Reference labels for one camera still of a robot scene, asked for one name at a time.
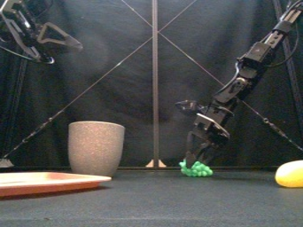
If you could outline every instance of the red tray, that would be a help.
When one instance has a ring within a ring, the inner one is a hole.
[[[58,172],[5,173],[0,174],[0,197],[91,189],[110,180],[109,176]]]

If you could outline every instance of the wire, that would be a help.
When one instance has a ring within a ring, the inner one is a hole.
[[[33,61],[33,62],[35,62],[35,63],[38,63],[38,64],[50,64],[50,65],[51,65],[51,64],[55,63],[55,60],[54,60],[53,57],[50,57],[50,61],[38,61],[38,60],[35,60],[35,59],[33,59],[33,58],[30,58],[30,57],[27,57],[27,56],[25,56],[25,55],[22,55],[22,54],[17,53],[15,51],[7,49],[7,48],[6,48],[5,46],[2,46],[2,45],[0,45],[0,49],[3,49],[5,51],[13,53],[13,54],[17,55],[19,58],[26,59],[26,60],[30,60],[30,61]]]

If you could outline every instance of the black curtain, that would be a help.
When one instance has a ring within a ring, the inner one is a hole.
[[[42,20],[51,21],[77,37],[85,50],[58,55],[54,65],[29,62],[23,74],[7,66],[7,60],[15,64],[17,58],[7,54],[2,56],[3,70],[14,72],[11,78],[15,78],[14,74],[25,78],[11,131],[2,125],[5,134],[10,135],[10,145],[3,141],[6,149],[14,149],[35,128],[59,110],[66,110],[10,155],[13,162],[18,166],[69,166],[69,124],[74,121],[111,121],[127,129],[123,167],[145,167],[156,158],[156,151],[162,162],[177,167],[185,156],[194,117],[185,116],[174,103],[194,99],[209,104],[213,95],[234,77],[237,58],[277,25],[273,3],[262,0],[160,0],[160,67],[156,73],[153,1],[55,0]],[[282,7],[286,9],[286,2],[282,2]],[[277,61],[284,59],[282,49]],[[298,52],[297,79],[302,85],[301,61]],[[156,79],[160,79],[158,90],[153,87]],[[11,82],[2,81],[14,89]],[[79,98],[95,82],[97,85]],[[5,91],[6,100],[2,102],[10,106],[13,93],[10,89]],[[237,108],[236,118],[226,126],[232,141],[225,155],[213,165],[276,166],[303,158],[303,153],[257,115],[260,112],[268,117],[302,145],[293,94],[288,66],[270,69],[246,104]],[[156,117],[154,99],[158,96]],[[160,135],[154,135],[156,124]]]

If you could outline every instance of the dark table surface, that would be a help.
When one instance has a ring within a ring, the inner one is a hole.
[[[0,226],[303,226],[303,188],[276,171],[118,171],[94,190],[0,199]]]

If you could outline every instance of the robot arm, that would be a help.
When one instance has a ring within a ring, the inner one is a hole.
[[[196,101],[189,100],[176,104],[186,114],[197,114],[194,130],[188,137],[185,158],[188,168],[192,168],[198,161],[208,164],[216,157],[216,150],[229,142],[230,134],[225,125],[234,116],[240,100],[245,100],[262,79],[268,67],[276,59],[277,50],[302,12],[303,3],[297,1],[284,14],[268,38],[256,43],[249,53],[237,60],[236,77],[214,94],[209,106],[201,106]]]
[[[0,9],[2,18],[18,45],[35,62],[51,64],[51,54],[83,49],[81,42],[55,24],[37,22],[29,0],[6,0]]]

